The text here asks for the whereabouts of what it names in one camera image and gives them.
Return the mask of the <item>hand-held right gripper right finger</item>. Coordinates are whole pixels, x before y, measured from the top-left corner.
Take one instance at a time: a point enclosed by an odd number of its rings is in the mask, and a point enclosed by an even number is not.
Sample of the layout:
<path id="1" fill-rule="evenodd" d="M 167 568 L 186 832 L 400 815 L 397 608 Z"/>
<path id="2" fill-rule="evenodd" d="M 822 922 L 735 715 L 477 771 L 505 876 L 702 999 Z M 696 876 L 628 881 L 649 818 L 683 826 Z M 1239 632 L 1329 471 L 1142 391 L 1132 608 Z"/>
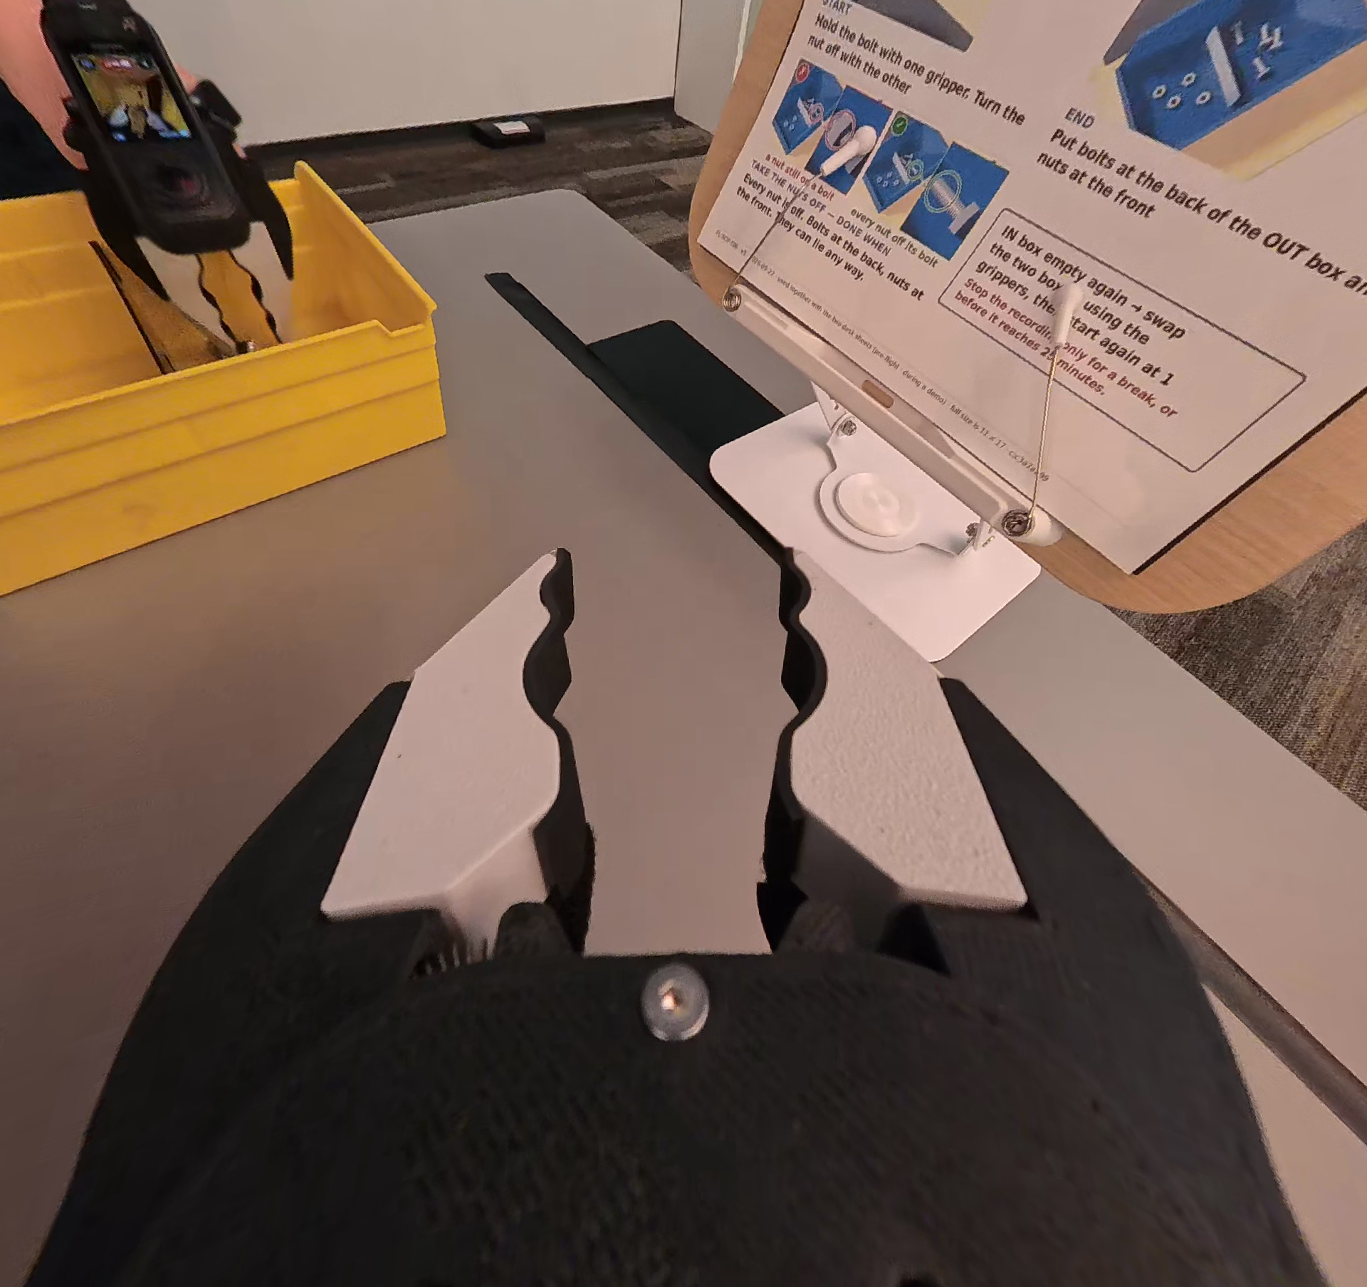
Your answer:
<path id="1" fill-rule="evenodd" d="M 787 549 L 758 915 L 772 950 L 935 955 L 923 913 L 1018 913 L 1025 887 L 935 667 Z"/>

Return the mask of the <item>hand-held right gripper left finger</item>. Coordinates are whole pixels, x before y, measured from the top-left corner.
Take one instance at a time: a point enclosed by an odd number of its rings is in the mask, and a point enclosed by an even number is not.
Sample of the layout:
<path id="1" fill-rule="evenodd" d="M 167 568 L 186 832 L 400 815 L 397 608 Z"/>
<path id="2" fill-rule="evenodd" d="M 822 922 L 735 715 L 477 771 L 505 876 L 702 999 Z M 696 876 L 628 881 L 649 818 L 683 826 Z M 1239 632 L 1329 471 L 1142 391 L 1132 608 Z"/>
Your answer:
<path id="1" fill-rule="evenodd" d="M 351 921 L 434 912 L 459 955 L 542 904 L 586 943 L 594 838 L 572 737 L 572 556 L 535 559 L 414 669 L 320 907 Z"/>

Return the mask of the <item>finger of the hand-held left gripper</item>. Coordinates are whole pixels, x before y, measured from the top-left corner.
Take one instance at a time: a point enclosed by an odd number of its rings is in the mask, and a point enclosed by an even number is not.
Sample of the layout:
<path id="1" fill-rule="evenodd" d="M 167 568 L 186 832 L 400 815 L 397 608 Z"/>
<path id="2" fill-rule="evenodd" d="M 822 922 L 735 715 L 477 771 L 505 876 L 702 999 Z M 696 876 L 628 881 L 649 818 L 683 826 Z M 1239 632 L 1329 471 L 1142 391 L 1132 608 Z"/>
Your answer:
<path id="1" fill-rule="evenodd" d="M 106 274 L 155 371 L 185 372 L 237 356 L 211 298 L 199 291 L 202 255 L 146 246 L 145 261 L 165 296 L 106 246 Z"/>
<path id="2" fill-rule="evenodd" d="M 197 286 L 210 319 L 235 351 L 287 341 L 287 274 L 271 240 L 197 253 Z"/>

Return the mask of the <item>yellow plastic bin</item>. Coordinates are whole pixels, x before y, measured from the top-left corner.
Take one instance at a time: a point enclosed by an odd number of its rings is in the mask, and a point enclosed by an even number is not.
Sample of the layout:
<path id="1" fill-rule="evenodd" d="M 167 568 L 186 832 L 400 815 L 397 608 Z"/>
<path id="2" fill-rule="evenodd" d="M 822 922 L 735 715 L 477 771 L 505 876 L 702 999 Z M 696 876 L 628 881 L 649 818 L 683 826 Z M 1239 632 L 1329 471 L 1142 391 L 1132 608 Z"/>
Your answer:
<path id="1" fill-rule="evenodd" d="M 299 160 L 297 339 L 158 374 L 78 193 L 1 208 L 1 593 L 446 434 L 434 302 Z"/>

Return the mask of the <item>person's left forearm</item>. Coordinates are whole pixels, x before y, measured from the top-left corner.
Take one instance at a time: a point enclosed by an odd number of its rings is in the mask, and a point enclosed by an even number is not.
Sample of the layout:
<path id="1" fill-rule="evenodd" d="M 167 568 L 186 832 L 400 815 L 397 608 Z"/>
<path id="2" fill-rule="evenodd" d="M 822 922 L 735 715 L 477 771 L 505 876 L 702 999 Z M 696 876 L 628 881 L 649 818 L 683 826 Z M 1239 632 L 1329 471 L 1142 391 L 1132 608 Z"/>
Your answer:
<path id="1" fill-rule="evenodd" d="M 82 156 L 65 142 L 68 86 L 42 36 L 42 0 L 1 0 L 1 76 L 60 156 L 82 172 Z"/>

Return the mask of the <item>white stand base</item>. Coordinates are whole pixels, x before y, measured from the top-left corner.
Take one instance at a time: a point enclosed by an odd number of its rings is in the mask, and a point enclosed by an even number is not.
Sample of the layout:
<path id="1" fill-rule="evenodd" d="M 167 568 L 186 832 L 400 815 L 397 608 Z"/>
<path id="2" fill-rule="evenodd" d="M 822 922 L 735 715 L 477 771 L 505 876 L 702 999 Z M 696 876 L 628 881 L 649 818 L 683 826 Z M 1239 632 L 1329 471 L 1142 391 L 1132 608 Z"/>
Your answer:
<path id="1" fill-rule="evenodd" d="M 812 403 L 718 446 L 708 473 L 924 660 L 942 660 L 1040 566 L 876 431 Z"/>

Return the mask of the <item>black table strip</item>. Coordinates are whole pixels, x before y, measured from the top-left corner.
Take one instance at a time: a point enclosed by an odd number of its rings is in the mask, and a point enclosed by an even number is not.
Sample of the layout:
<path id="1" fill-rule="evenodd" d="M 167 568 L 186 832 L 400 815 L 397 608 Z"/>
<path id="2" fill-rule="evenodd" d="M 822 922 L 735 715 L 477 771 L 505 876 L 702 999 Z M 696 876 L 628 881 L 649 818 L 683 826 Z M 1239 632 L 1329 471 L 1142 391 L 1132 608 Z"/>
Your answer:
<path id="1" fill-rule="evenodd" d="M 674 322 L 653 322 L 585 342 L 511 274 L 490 273 L 486 282 L 767 557 L 782 560 L 784 549 L 708 467 L 720 448 L 776 423 L 776 406 Z"/>

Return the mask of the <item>white page ledge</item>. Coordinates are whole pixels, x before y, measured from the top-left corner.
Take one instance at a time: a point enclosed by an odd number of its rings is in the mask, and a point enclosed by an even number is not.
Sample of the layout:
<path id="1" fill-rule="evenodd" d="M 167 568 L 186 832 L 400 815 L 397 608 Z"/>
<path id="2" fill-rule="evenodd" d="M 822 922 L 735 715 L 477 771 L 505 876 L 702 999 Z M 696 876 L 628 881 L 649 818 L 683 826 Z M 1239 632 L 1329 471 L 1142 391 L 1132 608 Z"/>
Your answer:
<path id="1" fill-rule="evenodd" d="M 859 369 L 825 339 L 809 331 L 760 292 L 751 294 L 732 316 L 742 328 L 788 362 L 837 409 L 867 425 L 902 458 L 913 463 L 953 498 L 1016 544 L 1049 547 L 1064 526 L 1037 507 L 1028 541 L 1009 529 L 1027 507 L 1027 497 L 985 463 L 962 449 L 899 394 Z"/>

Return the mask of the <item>instruction sheet on wooden board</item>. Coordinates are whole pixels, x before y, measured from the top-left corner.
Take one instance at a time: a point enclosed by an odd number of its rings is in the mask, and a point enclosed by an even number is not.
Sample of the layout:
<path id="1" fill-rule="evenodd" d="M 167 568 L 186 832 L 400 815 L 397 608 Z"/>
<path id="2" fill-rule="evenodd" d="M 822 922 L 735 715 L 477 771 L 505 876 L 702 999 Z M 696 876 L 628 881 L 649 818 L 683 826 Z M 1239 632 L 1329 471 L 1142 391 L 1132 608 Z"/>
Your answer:
<path id="1" fill-rule="evenodd" d="M 689 215 L 690 262 L 698 285 L 720 305 L 739 261 L 727 262 L 707 251 L 702 231 L 793 41 L 803 1 L 755 0 L 751 4 L 752 31 L 736 55 L 733 81 L 718 110 L 695 188 Z M 812 390 L 830 421 L 843 412 Z M 1065 528 L 1061 541 L 1049 547 L 1008 540 L 1043 572 L 1104 605 L 1138 612 L 1218 606 L 1255 593 L 1363 522 L 1363 448 L 1363 394 L 1357 393 L 1202 525 L 1193 526 L 1166 557 L 1134 574 L 1104 560 Z"/>

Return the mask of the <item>white instruction sheet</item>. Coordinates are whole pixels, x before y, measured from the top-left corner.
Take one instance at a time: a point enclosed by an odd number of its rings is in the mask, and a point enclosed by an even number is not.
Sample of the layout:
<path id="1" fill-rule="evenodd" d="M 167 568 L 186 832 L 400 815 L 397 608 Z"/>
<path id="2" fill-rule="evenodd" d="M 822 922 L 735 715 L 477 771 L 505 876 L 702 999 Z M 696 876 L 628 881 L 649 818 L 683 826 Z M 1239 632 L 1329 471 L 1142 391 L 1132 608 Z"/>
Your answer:
<path id="1" fill-rule="evenodd" d="M 1153 565 L 1363 393 L 1363 0 L 804 0 L 702 231 L 1030 494 Z"/>

